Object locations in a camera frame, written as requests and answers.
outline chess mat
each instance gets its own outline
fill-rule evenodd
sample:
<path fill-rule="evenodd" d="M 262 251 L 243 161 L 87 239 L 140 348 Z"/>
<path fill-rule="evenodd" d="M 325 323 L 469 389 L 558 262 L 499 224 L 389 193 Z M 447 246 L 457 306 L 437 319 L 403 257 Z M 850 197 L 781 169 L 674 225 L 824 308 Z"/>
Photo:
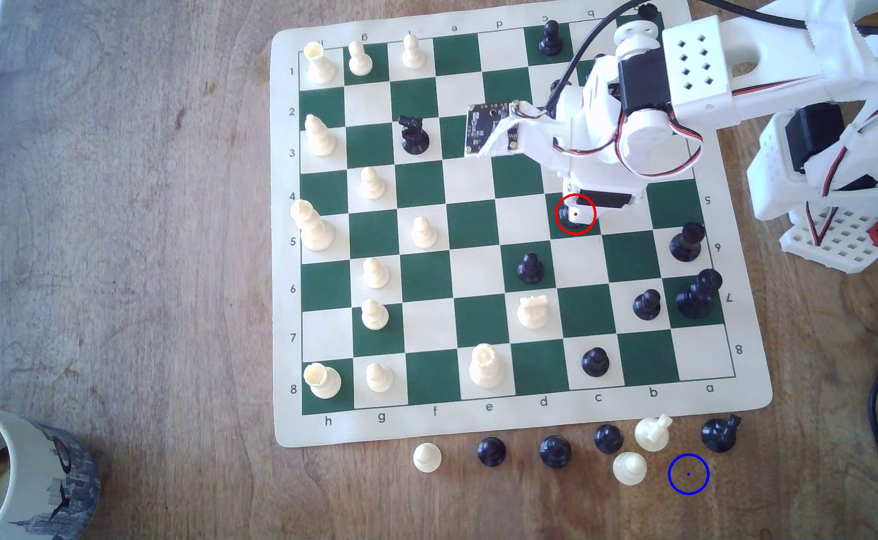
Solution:
<path fill-rule="evenodd" d="M 300 447 L 362 440 L 745 411 L 772 398 L 745 259 L 718 141 L 685 177 L 655 181 L 635 207 L 608 212 L 586 233 L 555 221 L 562 180 L 521 155 L 464 157 L 469 105 L 522 99 L 545 104 L 550 84 L 589 30 L 616 5 L 565 0 L 521 6 L 361 21 L 284 30 L 272 46 L 271 146 L 273 370 L 277 442 Z M 658 24 L 690 20 L 684 3 L 660 6 Z M 543 22 L 556 19 L 561 54 L 538 51 Z M 616 23 L 635 19 L 620 17 Z M 604 30 L 584 58 L 615 50 Z M 426 63 L 402 64 L 402 39 L 420 39 Z M 347 46 L 361 41 L 373 69 L 357 77 Z M 303 48 L 321 42 L 335 77 L 307 77 Z M 573 83 L 583 85 L 584 60 Z M 306 115 L 336 137 L 326 156 L 308 150 Z M 423 118 L 428 150 L 401 146 L 400 116 Z M 682 163 L 690 149 L 676 136 L 656 157 Z M 360 171 L 371 166 L 385 194 L 366 200 Z M 311 202 L 334 227 L 324 251 L 309 251 L 289 215 L 294 200 Z M 428 249 L 412 243 L 412 221 L 438 231 Z M 703 250 L 677 261 L 669 242 L 689 221 L 706 225 Z M 523 283 L 516 266 L 539 255 L 545 276 Z M 382 289 L 362 283 L 362 263 L 388 267 Z M 714 267 L 721 301 L 691 320 L 673 299 L 697 273 Z M 633 299 L 662 293 L 661 314 L 643 321 Z M 536 330 L 519 324 L 521 297 L 545 295 L 550 316 Z M 366 298 L 383 304 L 389 322 L 361 322 Z M 505 361 L 503 383 L 472 383 L 472 349 L 490 343 Z M 610 368 L 591 377 L 583 354 L 602 347 Z M 303 380 L 312 362 L 332 367 L 342 387 L 319 399 Z M 365 368 L 392 369 L 395 382 L 371 391 Z"/>

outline red circle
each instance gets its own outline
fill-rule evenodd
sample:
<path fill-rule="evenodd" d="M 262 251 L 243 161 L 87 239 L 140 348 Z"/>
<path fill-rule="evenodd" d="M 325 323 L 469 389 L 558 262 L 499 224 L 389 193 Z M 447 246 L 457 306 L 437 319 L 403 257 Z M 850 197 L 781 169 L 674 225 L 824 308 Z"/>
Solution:
<path fill-rule="evenodd" d="M 569 199 L 570 197 L 582 197 L 583 199 L 589 201 L 589 205 L 592 206 L 592 222 L 589 223 L 589 227 L 586 227 L 585 229 L 583 229 L 579 232 L 572 232 L 571 230 L 563 227 L 562 223 L 559 222 L 559 206 L 562 205 L 563 201 L 565 201 L 566 199 Z M 589 197 L 583 195 L 582 193 L 569 193 L 568 195 L 565 195 L 565 197 L 563 197 L 562 199 L 559 199 L 559 203 L 556 204 L 556 211 L 555 211 L 556 225 L 559 226 L 559 229 L 562 229 L 563 231 L 565 231 L 566 233 L 568 233 L 570 235 L 585 235 L 586 233 L 589 233 L 589 229 L 591 229 L 594 225 L 596 225 L 596 218 L 597 217 L 599 217 L 599 214 L 596 212 L 596 203 L 593 202 L 592 199 L 590 199 Z"/>

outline green square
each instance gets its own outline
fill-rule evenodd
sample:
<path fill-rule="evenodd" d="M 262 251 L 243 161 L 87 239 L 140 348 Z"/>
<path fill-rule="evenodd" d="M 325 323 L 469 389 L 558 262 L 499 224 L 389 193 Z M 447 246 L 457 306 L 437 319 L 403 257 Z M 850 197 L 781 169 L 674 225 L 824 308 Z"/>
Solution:
<path fill-rule="evenodd" d="M 621 333 L 617 338 L 626 387 L 679 382 L 671 331 Z"/>
<path fill-rule="evenodd" d="M 353 75 L 349 69 L 349 47 L 342 48 L 343 80 L 346 85 L 362 85 L 363 83 L 381 83 L 389 80 L 389 44 L 362 43 L 366 54 L 373 59 L 373 69 L 363 76 Z"/>
<path fill-rule="evenodd" d="M 505 279 L 506 292 L 553 289 L 556 287 L 553 248 L 549 240 L 499 246 L 499 251 L 502 253 L 502 276 Z M 516 272 L 517 268 L 519 268 L 519 263 L 523 262 L 523 255 L 527 253 L 538 255 L 540 263 L 545 268 L 545 275 L 542 276 L 542 280 L 533 285 L 519 279 L 519 274 Z"/>
<path fill-rule="evenodd" d="M 439 116 L 435 77 L 393 80 L 389 83 L 389 92 L 392 93 L 393 121 L 398 121 L 400 116 L 416 118 Z"/>
<path fill-rule="evenodd" d="M 299 197 L 319 215 L 349 214 L 346 171 L 299 175 Z"/>
<path fill-rule="evenodd" d="M 409 405 L 459 401 L 458 354 L 455 350 L 408 352 L 405 355 L 405 384 Z"/>
<path fill-rule="evenodd" d="M 351 358 L 343 358 L 341 360 L 327 360 L 318 363 L 334 369 L 339 374 L 339 379 L 342 380 L 342 386 L 331 398 L 319 399 L 313 394 L 310 386 L 306 384 L 305 377 L 303 377 L 299 387 L 302 395 L 302 414 L 352 411 L 355 406 L 355 400 L 353 399 L 353 360 Z M 309 364 L 302 364 L 303 373 L 306 372 L 307 365 Z"/>
<path fill-rule="evenodd" d="M 496 199 L 543 192 L 542 167 L 528 155 L 497 155 L 492 163 Z"/>
<path fill-rule="evenodd" d="M 398 258 L 402 275 L 402 301 L 418 302 L 453 296 L 453 270 L 448 251 L 403 254 Z"/>
<path fill-rule="evenodd" d="M 505 294 L 456 298 L 455 334 L 459 347 L 476 347 L 480 343 L 508 343 Z"/>
<path fill-rule="evenodd" d="M 391 166 L 393 163 L 392 124 L 347 126 L 346 141 L 346 166 L 349 169 Z"/>
<path fill-rule="evenodd" d="M 362 307 L 352 308 L 352 354 L 357 358 L 392 355 L 406 350 L 403 305 L 390 303 L 383 307 L 389 313 L 389 322 L 380 329 L 367 328 L 362 324 Z"/>
<path fill-rule="evenodd" d="M 432 55 L 436 76 L 482 71 L 480 37 L 477 33 L 433 37 Z"/>
<path fill-rule="evenodd" d="M 342 86 L 299 92 L 299 130 L 306 129 L 306 116 L 315 115 L 326 128 L 346 125 L 346 99 Z"/>
<path fill-rule="evenodd" d="M 396 255 L 399 252 L 397 221 L 396 210 L 349 214 L 349 257 Z"/>
<path fill-rule="evenodd" d="M 486 92 L 486 103 L 503 103 L 516 99 L 532 103 L 527 67 L 483 71 L 482 86 Z"/>
<path fill-rule="evenodd" d="M 645 188 L 649 216 L 654 229 L 682 227 L 690 221 L 702 223 L 702 206 L 695 179 L 657 181 Z"/>
<path fill-rule="evenodd" d="M 616 333 L 608 284 L 561 288 L 557 292 L 563 338 Z"/>
<path fill-rule="evenodd" d="M 396 202 L 398 207 L 404 209 L 426 205 L 444 205 L 446 203 L 446 187 L 442 178 L 442 161 L 396 165 Z"/>
<path fill-rule="evenodd" d="M 303 312 L 349 308 L 348 260 L 302 264 L 300 280 Z"/>
<path fill-rule="evenodd" d="M 565 64 L 573 59 L 573 37 L 569 34 L 568 22 L 559 24 L 559 37 L 562 38 L 563 47 L 562 51 L 554 56 L 539 52 L 539 43 L 545 35 L 542 26 L 527 26 L 522 31 L 525 32 L 525 57 L 529 60 L 529 66 Z"/>
<path fill-rule="evenodd" d="M 712 311 L 705 317 L 690 319 L 679 312 L 679 308 L 676 307 L 676 296 L 695 281 L 696 276 L 664 277 L 662 279 L 662 302 L 668 306 L 669 322 L 673 328 L 705 327 L 725 323 L 725 317 L 722 316 L 722 304 L 725 302 L 726 295 L 722 293 L 722 287 L 719 288 L 718 296 L 712 301 Z"/>
<path fill-rule="evenodd" d="M 659 257 L 652 230 L 604 234 L 609 282 L 633 282 L 659 277 Z"/>
<path fill-rule="evenodd" d="M 457 202 L 445 206 L 449 249 L 499 244 L 496 201 Z"/>
<path fill-rule="evenodd" d="M 439 138 L 442 140 L 442 159 L 452 160 L 466 155 L 466 117 L 439 118 Z"/>
<path fill-rule="evenodd" d="M 566 351 L 562 340 L 514 343 L 512 373 L 517 396 L 568 392 Z"/>

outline wooden table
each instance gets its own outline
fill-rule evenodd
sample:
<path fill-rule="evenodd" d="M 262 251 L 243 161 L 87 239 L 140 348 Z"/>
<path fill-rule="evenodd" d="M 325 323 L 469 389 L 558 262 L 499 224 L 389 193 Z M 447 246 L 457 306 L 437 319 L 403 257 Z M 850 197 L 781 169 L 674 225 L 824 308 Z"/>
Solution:
<path fill-rule="evenodd" d="M 775 398 L 683 496 L 679 418 L 635 487 L 595 425 L 281 448 L 270 341 L 269 43 L 278 30 L 491 0 L 0 7 L 0 409 L 73 431 L 101 460 L 89 538 L 878 538 L 866 396 L 878 370 L 878 263 L 844 276 L 781 253 L 751 215 L 760 122 L 721 134 Z M 710 11 L 696 4 L 694 15 Z M 620 423 L 631 430 L 634 423 Z M 573 444 L 563 470 L 535 451 Z M 635 446 L 631 436 L 627 449 Z"/>

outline white square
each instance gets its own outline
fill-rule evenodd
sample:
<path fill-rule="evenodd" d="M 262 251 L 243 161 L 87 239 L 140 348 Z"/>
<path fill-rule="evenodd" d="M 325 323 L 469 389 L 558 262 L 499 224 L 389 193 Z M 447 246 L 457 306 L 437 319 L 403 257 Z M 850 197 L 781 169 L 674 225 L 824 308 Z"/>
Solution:
<path fill-rule="evenodd" d="M 412 243 L 412 222 L 417 217 L 424 217 L 436 230 L 436 243 L 430 248 L 420 248 Z M 446 205 L 411 206 L 396 210 L 398 227 L 398 252 L 402 255 L 446 251 L 449 249 L 449 223 L 446 220 Z"/>
<path fill-rule="evenodd" d="M 602 236 L 556 238 L 551 244 L 557 288 L 580 288 L 609 283 Z"/>
<path fill-rule="evenodd" d="M 405 351 L 456 349 L 456 308 L 452 298 L 407 301 L 402 304 Z"/>
<path fill-rule="evenodd" d="M 455 298 L 505 293 L 503 252 L 498 245 L 452 250 L 448 258 Z"/>
<path fill-rule="evenodd" d="M 567 337 L 562 340 L 565 349 L 565 376 L 568 377 L 569 390 L 586 388 L 622 387 L 623 358 L 620 356 L 619 338 L 614 333 Z M 602 376 L 590 376 L 582 371 L 582 357 L 595 347 L 602 348 L 609 357 L 609 371 Z"/>
<path fill-rule="evenodd" d="M 546 195 L 495 199 L 499 244 L 520 244 L 550 239 Z"/>
<path fill-rule="evenodd" d="M 544 296 L 548 320 L 541 328 L 529 329 L 519 322 L 519 300 L 528 296 Z M 510 343 L 528 343 L 562 339 L 562 320 L 559 318 L 559 293 L 556 289 L 527 290 L 505 293 L 505 315 Z"/>
<path fill-rule="evenodd" d="M 388 124 L 392 117 L 389 81 L 350 84 L 343 89 L 346 125 Z"/>
<path fill-rule="evenodd" d="M 640 319 L 632 310 L 632 303 L 636 297 L 646 292 L 647 289 L 656 289 L 660 296 L 659 315 L 651 321 Z M 609 298 L 613 303 L 615 331 L 618 334 L 630 334 L 667 330 L 670 327 L 670 313 L 667 309 L 669 299 L 665 295 L 663 281 L 659 277 L 609 283 Z"/>
<path fill-rule="evenodd" d="M 392 386 L 385 392 L 373 392 L 366 384 L 366 366 L 382 364 L 392 370 Z M 381 354 L 352 359 L 352 399 L 356 409 L 389 407 L 409 404 L 408 377 L 406 375 L 406 355 Z"/>
<path fill-rule="evenodd" d="M 673 328 L 672 346 L 683 381 L 733 376 L 725 325 Z"/>
<path fill-rule="evenodd" d="M 462 117 L 469 113 L 469 106 L 485 103 L 482 73 L 457 73 L 436 77 L 436 98 L 439 117 Z"/>
<path fill-rule="evenodd" d="M 456 349 L 459 361 L 459 396 L 463 400 L 497 398 L 516 394 L 516 379 L 512 374 L 512 348 L 509 347 L 508 343 L 493 343 L 492 346 L 493 350 L 495 350 L 495 355 L 502 359 L 502 367 L 505 369 L 502 382 L 493 388 L 476 386 L 469 377 L 469 364 L 473 361 L 473 349 L 475 347 Z"/>
<path fill-rule="evenodd" d="M 349 307 L 302 312 L 302 363 L 353 357 L 353 311 Z"/>
<path fill-rule="evenodd" d="M 525 68 L 529 65 L 526 56 L 526 33 L 522 28 L 481 32 L 479 61 L 482 71 Z"/>

